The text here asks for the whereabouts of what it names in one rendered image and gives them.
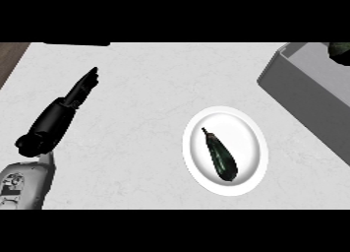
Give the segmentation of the dark green round object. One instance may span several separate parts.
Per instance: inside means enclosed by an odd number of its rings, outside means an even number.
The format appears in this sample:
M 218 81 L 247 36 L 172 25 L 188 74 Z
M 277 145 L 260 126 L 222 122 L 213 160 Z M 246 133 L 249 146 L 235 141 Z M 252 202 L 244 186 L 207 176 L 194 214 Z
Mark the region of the dark green round object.
M 330 42 L 327 46 L 328 58 L 340 65 L 350 66 L 350 42 Z

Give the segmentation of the dark green squash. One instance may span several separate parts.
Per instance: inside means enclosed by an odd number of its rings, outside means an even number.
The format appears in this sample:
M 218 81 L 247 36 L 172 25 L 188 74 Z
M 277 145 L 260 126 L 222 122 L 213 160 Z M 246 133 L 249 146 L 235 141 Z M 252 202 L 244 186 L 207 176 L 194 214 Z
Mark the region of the dark green squash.
M 210 133 L 206 128 L 201 128 L 201 131 L 206 136 L 206 146 L 212 158 L 216 175 L 222 181 L 231 182 L 237 175 L 237 166 L 234 158 L 216 135 Z

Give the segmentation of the white oval plate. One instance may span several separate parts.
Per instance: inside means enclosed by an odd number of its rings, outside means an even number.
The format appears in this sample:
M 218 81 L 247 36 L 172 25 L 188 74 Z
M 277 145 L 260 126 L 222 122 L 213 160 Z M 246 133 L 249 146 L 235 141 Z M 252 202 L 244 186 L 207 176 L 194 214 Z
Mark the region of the white oval plate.
M 216 174 L 206 135 L 213 133 L 234 159 L 237 174 L 224 181 Z M 250 117 L 227 106 L 204 108 L 190 119 L 182 133 L 182 159 L 197 183 L 221 196 L 240 196 L 259 184 L 266 171 L 268 148 Z

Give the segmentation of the grey box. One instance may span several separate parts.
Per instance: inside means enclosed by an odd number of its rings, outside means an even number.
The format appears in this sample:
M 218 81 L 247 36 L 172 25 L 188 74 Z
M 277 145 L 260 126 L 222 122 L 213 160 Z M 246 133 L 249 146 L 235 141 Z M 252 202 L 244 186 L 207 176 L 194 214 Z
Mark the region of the grey box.
M 289 42 L 275 51 L 258 86 L 350 166 L 350 66 L 327 42 Z

